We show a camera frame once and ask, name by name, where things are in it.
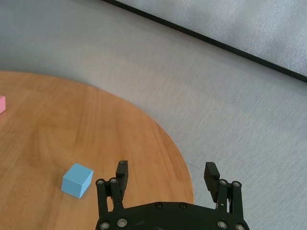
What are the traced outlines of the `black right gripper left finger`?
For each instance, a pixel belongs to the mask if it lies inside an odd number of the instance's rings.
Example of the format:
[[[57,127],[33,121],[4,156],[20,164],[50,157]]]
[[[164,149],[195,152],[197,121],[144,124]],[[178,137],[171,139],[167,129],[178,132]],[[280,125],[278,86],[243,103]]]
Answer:
[[[98,213],[108,213],[107,198],[110,197],[113,210],[123,209],[123,198],[129,178],[128,161],[119,161],[115,177],[96,180]]]

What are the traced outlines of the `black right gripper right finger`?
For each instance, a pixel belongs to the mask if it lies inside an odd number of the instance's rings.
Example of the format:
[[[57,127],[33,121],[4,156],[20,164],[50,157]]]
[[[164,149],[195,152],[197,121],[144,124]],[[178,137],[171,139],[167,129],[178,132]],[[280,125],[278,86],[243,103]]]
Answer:
[[[219,171],[214,162],[206,162],[204,180],[210,192],[215,209],[234,215],[243,215],[242,184],[239,181],[229,183],[220,178]]]

